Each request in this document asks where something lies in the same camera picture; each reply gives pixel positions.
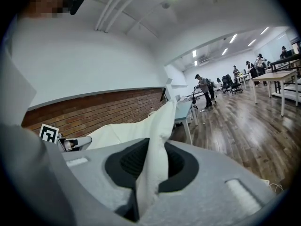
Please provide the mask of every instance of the black office chair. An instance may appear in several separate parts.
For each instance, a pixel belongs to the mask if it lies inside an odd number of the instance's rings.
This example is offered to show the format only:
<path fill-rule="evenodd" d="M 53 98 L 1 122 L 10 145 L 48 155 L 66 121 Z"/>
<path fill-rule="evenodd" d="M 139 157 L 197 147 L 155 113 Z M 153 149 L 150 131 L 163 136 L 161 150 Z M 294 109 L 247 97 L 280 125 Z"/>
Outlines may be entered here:
<path fill-rule="evenodd" d="M 234 83 L 231 84 L 231 92 L 232 93 L 234 92 L 234 94 L 236 94 L 238 91 L 240 91 L 242 93 L 243 89 L 241 88 L 241 83 L 238 83 L 238 81 L 236 80 Z"/>
<path fill-rule="evenodd" d="M 223 76 L 222 78 L 222 88 L 223 88 L 223 93 L 225 94 L 226 92 L 231 92 L 231 82 L 226 76 Z"/>
<path fill-rule="evenodd" d="M 223 88 L 225 88 L 226 90 L 224 91 L 224 93 L 227 92 L 232 92 L 234 94 L 236 94 L 238 91 L 243 91 L 242 89 L 240 89 L 239 87 L 241 87 L 241 84 L 240 83 L 237 83 L 237 82 L 234 82 L 232 81 L 231 79 L 231 76 L 230 75 L 225 75 L 222 77 L 222 82 L 223 82 Z"/>

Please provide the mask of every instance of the cable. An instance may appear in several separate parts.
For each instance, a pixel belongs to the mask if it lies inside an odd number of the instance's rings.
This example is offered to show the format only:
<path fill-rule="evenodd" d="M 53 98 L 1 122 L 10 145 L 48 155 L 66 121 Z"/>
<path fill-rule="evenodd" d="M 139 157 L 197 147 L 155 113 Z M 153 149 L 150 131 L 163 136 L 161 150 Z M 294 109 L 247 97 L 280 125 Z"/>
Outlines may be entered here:
<path fill-rule="evenodd" d="M 271 184 L 269 185 L 269 187 L 270 187 L 271 189 L 273 189 L 273 188 L 271 187 L 271 185 L 275 185 L 275 186 L 276 186 L 274 192 L 276 192 L 276 190 L 277 190 L 278 187 L 280 188 L 281 191 L 283 191 L 283 187 L 282 187 L 280 184 L 271 183 Z"/>

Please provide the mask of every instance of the office chair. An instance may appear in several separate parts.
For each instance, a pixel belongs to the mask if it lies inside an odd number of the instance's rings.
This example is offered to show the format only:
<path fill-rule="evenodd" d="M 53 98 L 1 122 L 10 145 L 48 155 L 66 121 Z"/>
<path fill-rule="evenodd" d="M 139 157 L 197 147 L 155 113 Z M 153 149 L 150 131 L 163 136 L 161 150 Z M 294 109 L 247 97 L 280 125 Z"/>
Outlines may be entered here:
<path fill-rule="evenodd" d="M 231 85 L 231 92 L 232 93 L 234 92 L 234 94 L 236 94 L 238 91 L 240 91 L 242 93 L 243 89 L 241 88 L 241 83 L 237 83 L 237 81 L 236 81 L 235 83 L 232 83 L 232 85 Z"/>
<path fill-rule="evenodd" d="M 231 91 L 229 88 L 231 88 L 231 84 L 229 83 L 229 80 L 227 78 L 222 78 L 222 88 L 223 88 L 223 93 L 225 94 L 226 92 Z"/>

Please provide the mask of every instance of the headset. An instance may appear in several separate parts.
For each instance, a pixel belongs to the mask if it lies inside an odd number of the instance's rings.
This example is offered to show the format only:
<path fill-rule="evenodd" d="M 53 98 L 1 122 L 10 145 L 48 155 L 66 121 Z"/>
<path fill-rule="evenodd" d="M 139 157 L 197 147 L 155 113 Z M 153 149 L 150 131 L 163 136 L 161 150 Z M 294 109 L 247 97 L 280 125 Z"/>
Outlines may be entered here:
<path fill-rule="evenodd" d="M 65 0 L 63 7 L 68 8 L 71 15 L 75 15 L 84 0 Z"/>

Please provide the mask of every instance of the red brick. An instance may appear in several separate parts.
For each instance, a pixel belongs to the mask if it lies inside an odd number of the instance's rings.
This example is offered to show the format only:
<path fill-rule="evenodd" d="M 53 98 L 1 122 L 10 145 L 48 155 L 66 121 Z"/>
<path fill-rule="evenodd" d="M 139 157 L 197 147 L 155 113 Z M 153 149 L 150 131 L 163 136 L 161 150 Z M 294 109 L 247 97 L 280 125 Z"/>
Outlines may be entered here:
<path fill-rule="evenodd" d="M 62 101 L 26 113 L 22 122 L 39 133 L 42 123 L 58 127 L 65 136 L 88 135 L 110 123 L 131 123 L 159 109 L 162 89 L 136 89 Z"/>

